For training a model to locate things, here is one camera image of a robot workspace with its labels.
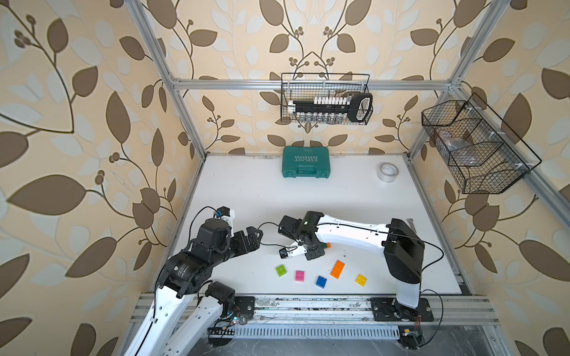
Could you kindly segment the yellow lego brick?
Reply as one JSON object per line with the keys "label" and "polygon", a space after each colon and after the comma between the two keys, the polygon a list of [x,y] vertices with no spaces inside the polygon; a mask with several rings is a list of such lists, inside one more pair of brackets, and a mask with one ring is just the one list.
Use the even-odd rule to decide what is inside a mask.
{"label": "yellow lego brick", "polygon": [[367,281],[368,281],[368,279],[365,276],[363,276],[362,274],[358,274],[356,279],[355,279],[355,282],[361,287],[365,287]]}

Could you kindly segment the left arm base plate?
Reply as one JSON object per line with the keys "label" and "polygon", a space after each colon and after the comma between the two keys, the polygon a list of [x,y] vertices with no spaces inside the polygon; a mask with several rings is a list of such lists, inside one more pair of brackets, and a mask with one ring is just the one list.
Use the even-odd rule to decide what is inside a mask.
{"label": "left arm base plate", "polygon": [[255,314],[255,301],[253,296],[237,296],[217,300],[222,307],[220,319],[226,320],[237,317],[239,320],[252,320]]}

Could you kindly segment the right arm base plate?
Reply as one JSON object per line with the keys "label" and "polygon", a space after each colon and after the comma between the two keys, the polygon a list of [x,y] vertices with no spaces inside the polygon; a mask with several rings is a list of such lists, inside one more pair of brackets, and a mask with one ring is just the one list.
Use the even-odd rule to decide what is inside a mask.
{"label": "right arm base plate", "polygon": [[426,298],[420,298],[419,305],[411,308],[400,304],[396,298],[371,298],[370,306],[376,322],[434,322],[435,318]]}

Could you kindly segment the long orange lego brick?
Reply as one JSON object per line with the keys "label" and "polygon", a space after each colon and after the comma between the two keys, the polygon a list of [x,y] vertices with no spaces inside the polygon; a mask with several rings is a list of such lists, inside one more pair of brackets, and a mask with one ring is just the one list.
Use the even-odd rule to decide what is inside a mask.
{"label": "long orange lego brick", "polygon": [[337,260],[330,271],[330,276],[339,279],[341,277],[342,272],[344,271],[345,263],[340,260]]}

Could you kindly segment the lime green lego brick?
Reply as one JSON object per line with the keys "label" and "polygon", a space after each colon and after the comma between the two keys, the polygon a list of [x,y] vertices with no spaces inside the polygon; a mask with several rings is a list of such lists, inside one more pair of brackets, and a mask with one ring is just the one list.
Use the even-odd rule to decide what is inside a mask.
{"label": "lime green lego brick", "polygon": [[287,269],[284,265],[279,265],[275,269],[276,269],[276,273],[279,277],[283,277],[287,274]]}

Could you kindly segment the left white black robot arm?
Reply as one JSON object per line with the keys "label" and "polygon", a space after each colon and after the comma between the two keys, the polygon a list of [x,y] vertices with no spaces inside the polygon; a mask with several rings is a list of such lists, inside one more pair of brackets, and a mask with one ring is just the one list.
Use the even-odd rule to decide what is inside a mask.
{"label": "left white black robot arm", "polygon": [[167,259],[154,299],[127,355],[187,355],[216,321],[236,312],[235,291],[212,282],[213,269],[258,250],[263,232],[232,232],[229,218],[207,219],[185,249]]}

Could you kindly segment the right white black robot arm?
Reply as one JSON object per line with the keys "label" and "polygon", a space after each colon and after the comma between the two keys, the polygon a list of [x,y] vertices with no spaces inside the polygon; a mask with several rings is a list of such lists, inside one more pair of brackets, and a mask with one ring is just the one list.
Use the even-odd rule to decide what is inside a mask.
{"label": "right white black robot arm", "polygon": [[309,211],[302,219],[285,215],[278,224],[278,233],[293,241],[283,247],[282,259],[304,255],[311,261],[325,256],[327,244],[352,246],[383,257],[390,275],[396,279],[396,302],[399,307],[417,309],[421,295],[425,247],[439,250],[442,260],[445,252],[439,246],[420,239],[401,219],[393,218],[386,224],[350,222],[321,212]]}

